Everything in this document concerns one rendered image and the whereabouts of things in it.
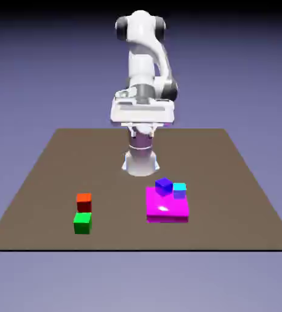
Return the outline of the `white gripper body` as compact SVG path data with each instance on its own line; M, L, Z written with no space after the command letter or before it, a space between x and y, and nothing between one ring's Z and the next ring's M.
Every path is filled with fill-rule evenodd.
M133 97L114 98L110 119L116 123L170 124L174 122L174 102L149 98L148 104L139 104Z

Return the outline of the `small blue cube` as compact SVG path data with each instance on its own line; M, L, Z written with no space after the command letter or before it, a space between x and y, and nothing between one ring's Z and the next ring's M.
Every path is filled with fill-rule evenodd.
M161 196L167 196L173 192L173 182L166 177L155 181L155 191Z

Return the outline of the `small cyan cube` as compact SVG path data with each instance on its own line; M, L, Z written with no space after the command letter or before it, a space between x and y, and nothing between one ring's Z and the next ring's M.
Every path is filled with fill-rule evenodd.
M186 183L174 182L173 183L173 196L174 199L184 199L186 197Z

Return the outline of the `small red cube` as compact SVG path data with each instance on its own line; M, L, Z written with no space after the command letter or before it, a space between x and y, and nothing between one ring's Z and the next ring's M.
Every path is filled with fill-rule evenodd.
M76 197L76 204L78 213L91 213L92 212L91 193L78 193Z

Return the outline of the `small green cube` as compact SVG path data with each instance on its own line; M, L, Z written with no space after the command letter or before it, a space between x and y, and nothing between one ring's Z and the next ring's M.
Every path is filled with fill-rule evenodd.
M84 213L77 212L73 220L73 226L74 226L75 234L78 234L78 235L90 234L91 228L92 228L92 213L91 212L84 212Z

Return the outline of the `large magenta box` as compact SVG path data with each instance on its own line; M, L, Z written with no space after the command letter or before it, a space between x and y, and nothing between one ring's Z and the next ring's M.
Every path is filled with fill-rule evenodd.
M146 219L150 223L187 223L189 221L187 196L175 198L173 193L161 196L155 187L147 187Z

